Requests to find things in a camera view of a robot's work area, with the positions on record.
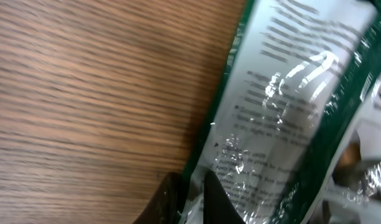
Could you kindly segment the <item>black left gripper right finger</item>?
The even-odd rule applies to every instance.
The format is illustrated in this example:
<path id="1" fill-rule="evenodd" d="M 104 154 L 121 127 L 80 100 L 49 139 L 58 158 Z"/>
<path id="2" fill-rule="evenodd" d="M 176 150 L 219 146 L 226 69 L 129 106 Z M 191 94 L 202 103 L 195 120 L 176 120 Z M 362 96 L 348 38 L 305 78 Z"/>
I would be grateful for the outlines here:
<path id="1" fill-rule="evenodd" d="M 226 195 L 217 175 L 209 170 L 204 177 L 204 224 L 245 224 Z"/>

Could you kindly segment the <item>green foil packet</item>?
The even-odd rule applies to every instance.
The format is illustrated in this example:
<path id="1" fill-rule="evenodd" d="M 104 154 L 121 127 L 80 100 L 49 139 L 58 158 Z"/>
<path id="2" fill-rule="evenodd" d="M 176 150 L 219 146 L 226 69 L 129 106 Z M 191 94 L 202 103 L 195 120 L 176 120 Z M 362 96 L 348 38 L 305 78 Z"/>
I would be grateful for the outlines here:
<path id="1" fill-rule="evenodd" d="M 179 223 L 381 223 L 381 1 L 247 1 Z"/>

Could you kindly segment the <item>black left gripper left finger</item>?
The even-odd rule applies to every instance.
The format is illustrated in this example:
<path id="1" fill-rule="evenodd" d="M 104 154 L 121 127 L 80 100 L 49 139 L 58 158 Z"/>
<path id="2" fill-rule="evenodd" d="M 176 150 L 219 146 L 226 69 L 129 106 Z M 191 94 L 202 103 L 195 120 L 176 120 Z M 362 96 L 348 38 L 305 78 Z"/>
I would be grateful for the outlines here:
<path id="1" fill-rule="evenodd" d="M 183 185 L 182 176 L 169 172 L 133 224 L 175 224 Z"/>

